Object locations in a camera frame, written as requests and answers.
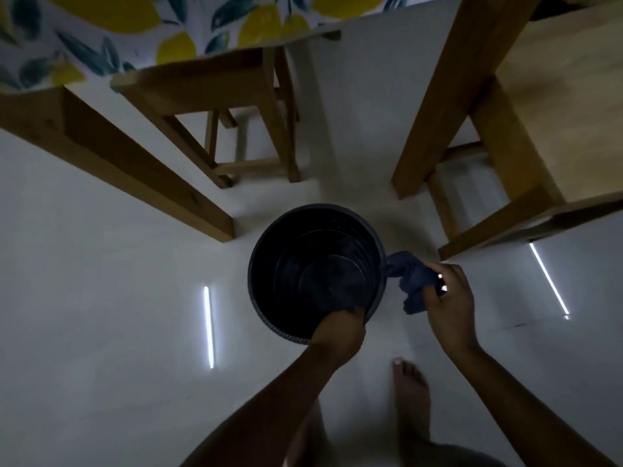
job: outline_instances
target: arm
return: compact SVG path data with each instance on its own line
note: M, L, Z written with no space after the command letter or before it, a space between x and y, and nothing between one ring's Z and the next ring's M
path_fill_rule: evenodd
M360 349L363 310L330 313L281 375L210 434L181 467L281 467L300 424L333 373Z
M432 287L424 301L442 348L478 393L527 467L552 465L613 467L610 459L538 400L476 339L473 295L459 266L428 264L444 277L447 294Z

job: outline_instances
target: person's left hand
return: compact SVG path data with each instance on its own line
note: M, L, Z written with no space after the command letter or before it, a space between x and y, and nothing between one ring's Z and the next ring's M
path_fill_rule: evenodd
M310 347L322 349L336 369L341 367L361 349L366 335L364 314L363 308L329 313L314 331Z

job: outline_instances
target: white tile floor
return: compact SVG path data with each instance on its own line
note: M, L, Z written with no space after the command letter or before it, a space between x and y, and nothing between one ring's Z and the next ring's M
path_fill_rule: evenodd
M247 262L261 232L310 202L349 206L387 252L423 259L445 242L428 193L398 202L391 172L459 0L348 25L339 43L290 48L304 181L245 179L219 190L106 83L73 90L229 212L238 239L216 243L0 131L0 463L175 466L302 348L255 315ZM253 111L219 132L219 158L274 154ZM183 122L202 138L205 115ZM456 143L474 139L466 125ZM463 225L505 202L486 164L452 164ZM567 320L527 244L457 259L477 299L482 344L598 448L623 463L623 214L537 247ZM202 289L213 294L208 368ZM341 465L395 465L389 360L419 363L432 385L435 440L520 465L476 394L406 316L391 281L355 360L321 395Z

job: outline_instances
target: blue cloth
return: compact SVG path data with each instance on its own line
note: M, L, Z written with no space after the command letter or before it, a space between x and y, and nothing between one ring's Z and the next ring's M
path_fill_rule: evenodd
M407 294L404 301L406 314L420 313L426 309L422 289L427 285L435 288L443 285L443 281L432 269L415 257L411 252L400 251L387 257L383 271L390 278L400 277L398 286Z

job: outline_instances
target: lemon print tablecloth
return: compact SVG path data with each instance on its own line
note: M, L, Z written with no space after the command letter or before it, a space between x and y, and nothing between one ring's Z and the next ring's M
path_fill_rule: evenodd
M288 40L430 0L0 0L0 91Z

